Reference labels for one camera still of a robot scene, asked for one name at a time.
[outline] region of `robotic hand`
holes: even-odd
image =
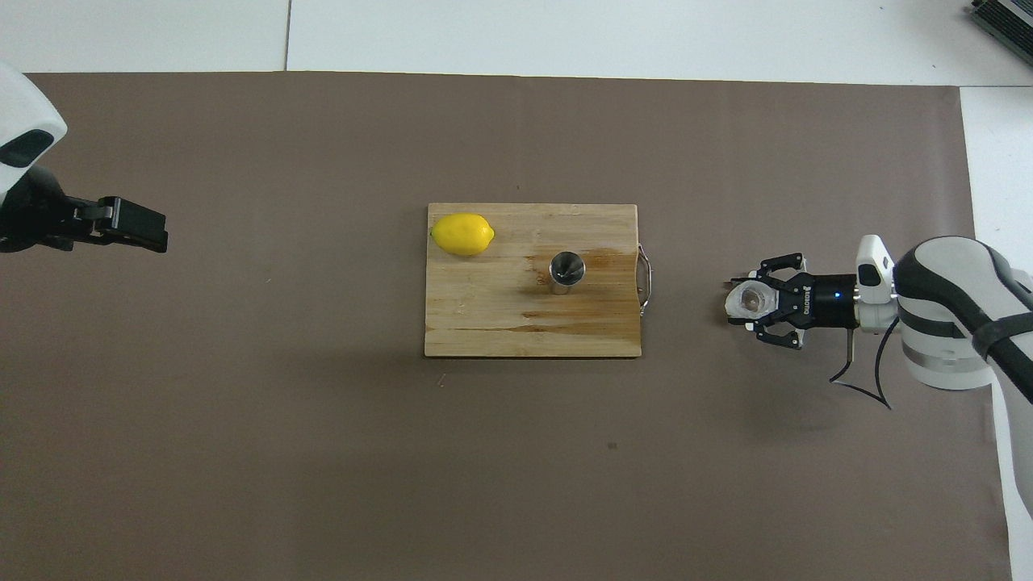
[[[788,280],[771,276],[788,268],[797,271]],[[763,342],[799,349],[806,329],[844,328],[852,338],[853,330],[860,328],[888,336],[899,319],[906,364],[919,381],[942,390],[970,390],[989,387],[996,374],[1011,427],[1015,484],[1033,515],[1029,275],[1012,270],[989,246],[962,237],[926,241],[894,265],[879,237],[866,236],[854,273],[812,275],[806,268],[803,254],[787,254],[732,279],[737,285],[725,301],[728,323],[744,325]],[[795,330],[772,333],[770,327],[779,323]],[[881,388],[876,399],[886,403]]]
[[[36,244],[71,250],[74,242],[164,252],[164,215],[118,196],[67,196],[53,174],[35,165],[67,129],[46,97],[0,62],[0,252]]]

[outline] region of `wooden cutting board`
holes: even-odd
[[[453,212],[488,219],[495,239],[456,256],[430,237]],[[571,251],[585,276],[550,290],[549,264]],[[427,238],[428,357],[638,357],[638,212],[630,204],[431,204]]]

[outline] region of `brown paper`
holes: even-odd
[[[894,404],[722,281],[971,234],[956,88],[40,74],[169,252],[2,261],[4,579],[1006,579],[990,393]],[[427,205],[636,204],[635,360],[421,356]],[[871,387],[877,337],[847,379]]]

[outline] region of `black cable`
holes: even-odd
[[[893,409],[893,406],[889,405],[885,394],[882,393],[882,381],[879,380],[879,365],[882,363],[882,350],[886,348],[886,341],[889,340],[889,335],[893,334],[894,329],[900,322],[900,317],[895,317],[894,322],[889,324],[889,327],[886,328],[886,334],[882,336],[882,342],[879,343],[879,350],[875,354],[875,388],[879,390],[880,401],[886,406],[886,409]]]
[[[853,390],[853,391],[855,391],[857,393],[863,393],[863,394],[867,395],[868,397],[874,399],[875,401],[878,401],[882,405],[885,405],[886,409],[893,409],[893,406],[890,406],[889,402],[886,401],[886,396],[882,393],[882,383],[879,381],[879,363],[882,360],[882,349],[884,349],[886,347],[886,341],[889,339],[889,334],[894,332],[894,328],[897,327],[897,323],[899,320],[900,320],[899,318],[895,318],[894,322],[891,324],[889,324],[889,327],[886,328],[886,334],[885,334],[885,336],[882,337],[882,342],[879,343],[879,351],[875,356],[875,387],[879,390],[879,394],[878,395],[873,394],[872,392],[870,392],[868,390],[863,390],[863,389],[858,388],[857,386],[853,386],[853,385],[847,384],[846,381],[840,381],[839,380],[839,378],[842,377],[844,373],[846,373],[846,370],[850,368],[850,364],[853,363],[853,329],[847,329],[847,336],[846,336],[847,358],[846,358],[846,364],[843,366],[843,369],[840,369],[839,373],[837,373],[837,374],[835,374],[835,375],[833,375],[832,377],[828,378],[828,383],[829,384],[836,384],[837,386],[843,386],[844,388],[850,388],[851,390]]]

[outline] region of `yellow lemon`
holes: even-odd
[[[495,231],[480,214],[460,212],[439,219],[431,238],[445,252],[460,256],[479,254],[495,238]]]

